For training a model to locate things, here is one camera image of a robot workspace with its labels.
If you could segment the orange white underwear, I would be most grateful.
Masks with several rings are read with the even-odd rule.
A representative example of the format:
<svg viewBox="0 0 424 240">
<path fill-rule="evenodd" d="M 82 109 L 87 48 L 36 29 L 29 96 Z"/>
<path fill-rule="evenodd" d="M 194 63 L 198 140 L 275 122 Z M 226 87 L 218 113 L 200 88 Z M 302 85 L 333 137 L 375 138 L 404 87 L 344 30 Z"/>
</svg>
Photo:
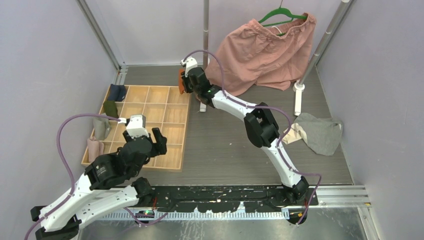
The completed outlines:
<svg viewBox="0 0 424 240">
<path fill-rule="evenodd" d="M 185 93 L 185 86 L 184 86 L 184 80 L 183 80 L 184 76 L 185 76 L 185 71 L 183 68 L 180 68 L 178 70 L 178 89 L 181 95 Z"/>
</svg>

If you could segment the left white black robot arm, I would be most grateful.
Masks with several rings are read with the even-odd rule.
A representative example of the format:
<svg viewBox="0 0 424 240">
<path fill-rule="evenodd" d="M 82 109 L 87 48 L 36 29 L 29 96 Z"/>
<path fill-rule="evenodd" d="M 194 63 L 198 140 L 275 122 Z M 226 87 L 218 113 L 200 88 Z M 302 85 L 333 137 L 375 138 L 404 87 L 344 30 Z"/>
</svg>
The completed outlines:
<svg viewBox="0 0 424 240">
<path fill-rule="evenodd" d="M 123 146 L 99 155 L 56 201 L 31 209 L 32 220 L 40 225 L 35 232 L 37 240 L 71 240 L 81 229 L 115 210 L 137 204 L 147 207 L 153 202 L 155 192 L 144 177 L 109 197 L 95 199 L 136 177 L 151 158 L 167 153 L 168 139 L 158 127 L 144 136 L 130 137 L 127 132 L 123 135 Z"/>
</svg>

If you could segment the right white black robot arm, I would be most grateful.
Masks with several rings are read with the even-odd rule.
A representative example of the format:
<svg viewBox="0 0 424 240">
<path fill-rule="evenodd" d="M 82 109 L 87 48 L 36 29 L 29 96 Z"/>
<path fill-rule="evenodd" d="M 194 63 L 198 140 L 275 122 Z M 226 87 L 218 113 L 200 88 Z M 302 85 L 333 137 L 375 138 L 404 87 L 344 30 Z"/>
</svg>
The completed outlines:
<svg viewBox="0 0 424 240">
<path fill-rule="evenodd" d="M 220 86 L 211 84 L 201 67 L 180 70 L 178 83 L 183 93 L 194 94 L 204 105 L 227 112 L 243 121 L 248 140 L 265 152 L 277 170 L 284 189 L 284 198 L 293 205 L 305 200 L 309 183 L 294 167 L 281 145 L 279 126 L 266 103 L 243 101 L 222 90 Z"/>
</svg>

